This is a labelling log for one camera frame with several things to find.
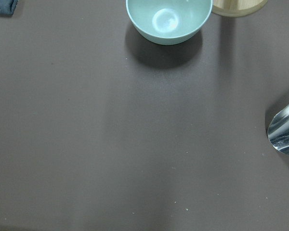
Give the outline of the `dark blue-grey cloth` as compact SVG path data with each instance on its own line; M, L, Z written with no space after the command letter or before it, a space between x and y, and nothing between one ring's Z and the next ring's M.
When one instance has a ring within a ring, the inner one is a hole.
M0 0L0 15L12 16L17 4L18 0Z

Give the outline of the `stainless steel scoop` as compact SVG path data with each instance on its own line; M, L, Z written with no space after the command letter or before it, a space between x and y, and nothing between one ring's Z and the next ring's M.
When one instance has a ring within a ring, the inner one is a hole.
M277 151L289 155L289 104L273 117L267 137Z

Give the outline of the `mint green bowl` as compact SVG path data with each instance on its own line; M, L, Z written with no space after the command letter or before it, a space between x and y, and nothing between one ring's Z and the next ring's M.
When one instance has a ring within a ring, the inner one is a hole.
M212 0L127 0L126 11L145 39L160 45L189 40L207 22Z

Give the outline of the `round wooden container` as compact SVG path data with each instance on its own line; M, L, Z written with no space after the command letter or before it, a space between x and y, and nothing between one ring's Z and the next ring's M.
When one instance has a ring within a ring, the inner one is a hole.
M242 17L260 10L268 0L214 0L212 12L226 17Z

